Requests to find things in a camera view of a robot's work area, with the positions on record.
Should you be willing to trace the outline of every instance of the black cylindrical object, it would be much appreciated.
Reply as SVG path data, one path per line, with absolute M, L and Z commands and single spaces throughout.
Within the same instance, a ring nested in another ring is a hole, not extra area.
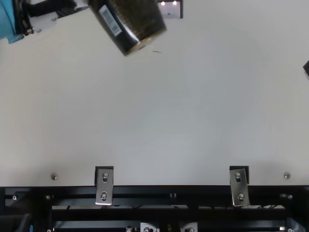
M 124 55 L 167 30 L 155 0 L 91 0 L 89 5 Z

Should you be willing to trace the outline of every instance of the white table surface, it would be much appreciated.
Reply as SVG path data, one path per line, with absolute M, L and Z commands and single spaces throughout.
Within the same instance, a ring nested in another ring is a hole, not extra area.
M 228 185 L 230 165 L 251 185 L 309 185 L 308 12 L 185 0 L 129 57 L 90 10 L 0 41 L 0 186 L 93 185 L 95 166 L 115 185 Z

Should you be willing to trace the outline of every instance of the metal bracket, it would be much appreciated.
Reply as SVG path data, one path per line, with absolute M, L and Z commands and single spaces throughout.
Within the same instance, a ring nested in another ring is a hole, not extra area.
M 158 226 L 155 226 L 147 222 L 140 223 L 140 232 L 151 232 L 151 231 L 160 232 L 160 229 Z
M 97 169 L 96 204 L 112 205 L 112 189 L 114 186 L 114 170 L 108 168 Z
M 197 232 L 197 222 L 190 222 L 187 224 L 180 223 L 179 226 L 181 232 Z
M 245 169 L 230 170 L 230 184 L 234 206 L 248 205 L 249 194 Z

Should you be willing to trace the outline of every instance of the barcode sticker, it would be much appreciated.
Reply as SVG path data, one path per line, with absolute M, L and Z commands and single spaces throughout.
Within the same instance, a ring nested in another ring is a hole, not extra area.
M 114 36 L 119 35 L 122 32 L 122 30 L 120 29 L 119 25 L 117 24 L 116 20 L 112 16 L 107 6 L 106 5 L 102 6 L 99 12 L 102 15 L 104 21 L 107 23 L 108 27 L 113 32 Z

